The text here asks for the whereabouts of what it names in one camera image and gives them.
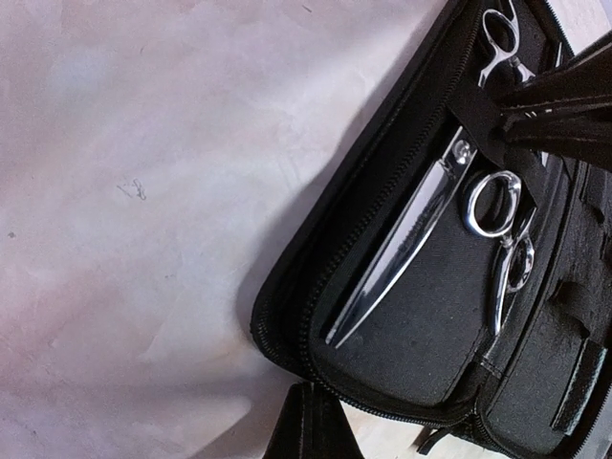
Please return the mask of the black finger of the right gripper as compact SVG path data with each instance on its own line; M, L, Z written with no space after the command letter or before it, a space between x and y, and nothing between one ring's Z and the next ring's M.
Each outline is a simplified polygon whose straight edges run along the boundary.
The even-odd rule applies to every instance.
M530 79L497 104L509 113L610 108L611 33L559 67Z

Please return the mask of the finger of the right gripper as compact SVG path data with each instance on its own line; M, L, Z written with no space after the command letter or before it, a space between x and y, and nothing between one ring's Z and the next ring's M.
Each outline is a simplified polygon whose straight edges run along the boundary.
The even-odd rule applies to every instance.
M591 165L611 165L611 108L540 113L534 117L503 109L504 140Z

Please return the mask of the silver scissors black blades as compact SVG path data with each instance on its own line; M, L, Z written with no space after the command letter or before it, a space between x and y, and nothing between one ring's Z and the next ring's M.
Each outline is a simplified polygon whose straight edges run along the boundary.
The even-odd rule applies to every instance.
M485 87L493 70L501 64L509 65L521 82L534 77L534 73L517 56L520 31L513 2L504 2L500 9L485 10L482 14L482 28L492 58L480 71L478 88ZM469 137L467 129L464 126L458 127L444 152L426 171L339 312L325 338L327 344L341 347L382 303L425 245L465 181L474 158L481 151L474 139ZM523 199L525 189L522 182L522 209L529 206Z

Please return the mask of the black tool pouch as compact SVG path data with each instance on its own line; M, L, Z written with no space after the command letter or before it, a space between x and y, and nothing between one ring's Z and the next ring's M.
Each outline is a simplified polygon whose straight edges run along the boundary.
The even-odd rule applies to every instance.
M482 14L447 3L264 283L251 332L271 361L374 415L512 458L611 454L611 165L506 143L497 102L526 82L492 58ZM547 1L511 1L534 77L575 54ZM339 348L325 338L458 127L481 153L425 245ZM474 177L515 173L535 206L535 264L490 333L499 242L462 217Z

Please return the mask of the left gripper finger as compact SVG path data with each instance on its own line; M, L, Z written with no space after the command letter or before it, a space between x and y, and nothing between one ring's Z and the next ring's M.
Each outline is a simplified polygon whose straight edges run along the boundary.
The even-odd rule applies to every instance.
M362 459L339 399L311 382L293 384L267 446L267 459Z

